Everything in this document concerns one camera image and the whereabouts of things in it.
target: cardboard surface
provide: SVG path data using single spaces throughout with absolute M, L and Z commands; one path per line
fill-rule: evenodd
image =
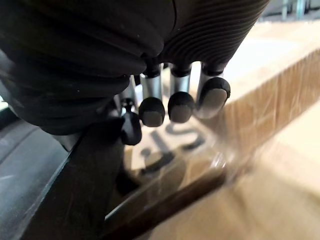
M 144 239 L 319 240 L 319 121 L 317 102 L 256 151 L 250 173 Z

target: robotic hand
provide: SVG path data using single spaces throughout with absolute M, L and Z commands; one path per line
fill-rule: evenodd
M 135 145 L 140 120 L 158 127 L 165 117 L 161 63 L 171 63 L 171 121 L 212 117 L 223 107 L 230 86 L 219 75 L 268 2 L 2 0 L 0 95 L 52 135 L 106 122 Z M 194 101 L 188 91 L 195 61 L 202 69 Z M 143 88 L 139 109 L 133 76 Z

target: brown cardboard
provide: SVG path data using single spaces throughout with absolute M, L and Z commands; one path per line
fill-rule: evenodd
M 318 240 L 320 102 L 254 155 L 254 167 L 148 233 L 148 240 Z
M 296 46 L 268 65 L 232 79 L 231 98 L 223 111 L 202 122 L 246 155 L 303 113 L 320 96 L 317 29 L 320 22 L 257 24 L 247 40 L 286 40 Z

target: plastic wrap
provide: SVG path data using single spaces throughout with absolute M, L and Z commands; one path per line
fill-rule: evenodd
M 284 144 L 274 136 L 320 96 L 316 28 L 319 22 L 255 26 L 225 69 L 231 98 L 220 114 L 144 128 L 125 161 L 143 187 L 106 216 L 105 239 L 137 237 L 161 222 L 147 239 L 319 239 L 320 167 L 309 161 L 299 172 L 310 155 L 308 135 L 293 129 Z M 196 63 L 193 96 L 197 71 Z M 164 92 L 166 79 L 164 72 Z

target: black rubber fingertip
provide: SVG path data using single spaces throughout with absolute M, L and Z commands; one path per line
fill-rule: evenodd
M 126 112 L 123 118 L 120 135 L 122 143 L 130 146 L 137 145 L 142 139 L 139 116 L 134 112 Z
M 195 102 L 187 92 L 179 91 L 170 97 L 168 115 L 174 123 L 186 123 L 193 114 Z
M 165 119 L 165 107 L 156 97 L 144 99 L 139 107 L 139 117 L 147 127 L 155 128 L 162 125 Z

